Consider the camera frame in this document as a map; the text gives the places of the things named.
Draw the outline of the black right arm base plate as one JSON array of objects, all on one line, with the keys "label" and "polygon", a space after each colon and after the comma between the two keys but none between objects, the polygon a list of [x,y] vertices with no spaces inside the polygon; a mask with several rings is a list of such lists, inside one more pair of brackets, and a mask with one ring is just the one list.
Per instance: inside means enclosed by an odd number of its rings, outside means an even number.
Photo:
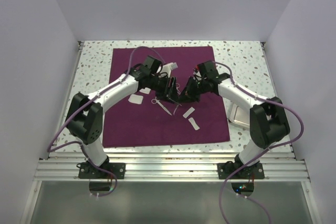
[{"label": "black right arm base plate", "polygon": [[252,166],[240,168],[236,162],[225,162],[217,164],[219,179],[264,179],[264,169],[262,163],[258,162]]}]

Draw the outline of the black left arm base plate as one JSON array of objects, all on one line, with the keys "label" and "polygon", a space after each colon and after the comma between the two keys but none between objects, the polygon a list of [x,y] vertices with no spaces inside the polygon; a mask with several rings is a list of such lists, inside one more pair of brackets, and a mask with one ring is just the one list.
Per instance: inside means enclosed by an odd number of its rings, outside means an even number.
[{"label": "black left arm base plate", "polygon": [[125,163],[104,163],[96,168],[89,162],[76,165],[79,168],[78,178],[80,179],[124,179]]}]

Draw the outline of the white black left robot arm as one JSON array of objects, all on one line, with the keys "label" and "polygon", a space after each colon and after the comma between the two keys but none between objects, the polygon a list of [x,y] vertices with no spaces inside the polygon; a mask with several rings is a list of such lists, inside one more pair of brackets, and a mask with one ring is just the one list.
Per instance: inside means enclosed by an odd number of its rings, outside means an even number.
[{"label": "white black left robot arm", "polygon": [[171,75],[176,68],[174,62],[163,64],[147,57],[144,63],[130,67],[104,88],[88,95],[79,92],[73,96],[65,127],[81,144],[92,164],[90,171],[97,178],[104,178],[109,172],[108,157],[100,140],[104,114],[124,98],[146,88],[155,91],[157,100],[176,103],[176,78]]}]

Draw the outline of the steel surgical scissors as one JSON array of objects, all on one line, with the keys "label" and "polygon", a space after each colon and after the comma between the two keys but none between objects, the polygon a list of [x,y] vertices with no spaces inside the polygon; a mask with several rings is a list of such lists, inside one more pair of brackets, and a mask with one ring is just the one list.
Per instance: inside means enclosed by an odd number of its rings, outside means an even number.
[{"label": "steel surgical scissors", "polygon": [[161,103],[160,100],[154,98],[151,100],[152,104],[157,104],[158,106],[160,106],[168,115],[172,115],[172,113]]}]

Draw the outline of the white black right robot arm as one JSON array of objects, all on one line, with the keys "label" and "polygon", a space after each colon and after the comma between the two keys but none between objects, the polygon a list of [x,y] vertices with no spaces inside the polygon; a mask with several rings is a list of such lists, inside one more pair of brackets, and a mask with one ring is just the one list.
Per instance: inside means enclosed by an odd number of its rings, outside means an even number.
[{"label": "white black right robot arm", "polygon": [[257,156],[287,136],[290,126],[278,97],[259,96],[235,82],[231,73],[220,74],[216,65],[211,60],[197,65],[178,101],[198,102],[202,94],[213,93],[248,113],[250,141],[233,162],[236,176],[246,178],[252,173],[252,166],[259,162]]}]

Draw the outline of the steel forceps with rings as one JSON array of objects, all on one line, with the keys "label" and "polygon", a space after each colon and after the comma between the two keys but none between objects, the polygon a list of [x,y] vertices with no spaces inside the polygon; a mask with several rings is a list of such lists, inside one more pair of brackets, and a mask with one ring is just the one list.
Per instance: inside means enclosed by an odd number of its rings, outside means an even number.
[{"label": "steel forceps with rings", "polygon": [[179,88],[180,88],[180,85],[177,83],[177,84],[176,84],[176,90],[177,90],[177,93],[178,93],[178,94],[181,94]]}]

